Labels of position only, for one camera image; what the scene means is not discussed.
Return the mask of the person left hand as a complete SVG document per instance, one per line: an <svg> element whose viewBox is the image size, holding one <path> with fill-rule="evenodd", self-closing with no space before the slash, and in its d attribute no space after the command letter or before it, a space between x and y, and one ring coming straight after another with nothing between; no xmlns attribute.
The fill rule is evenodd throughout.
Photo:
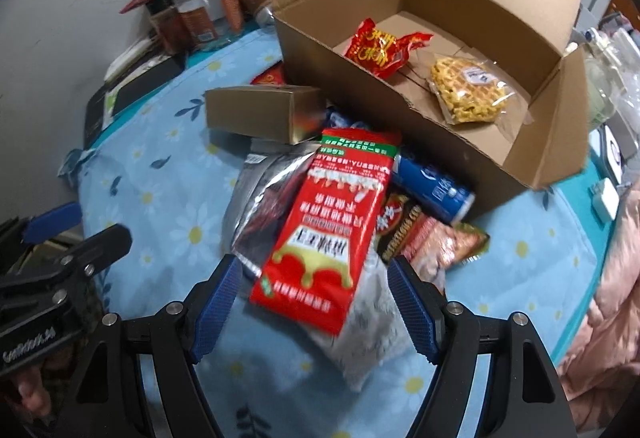
<svg viewBox="0 0 640 438"><path fill-rule="evenodd" d="M28 420L46 418L52 412L51 396L43 386L41 366L36 364L21 370L13 377L13 384L20 394L17 410Z"/></svg>

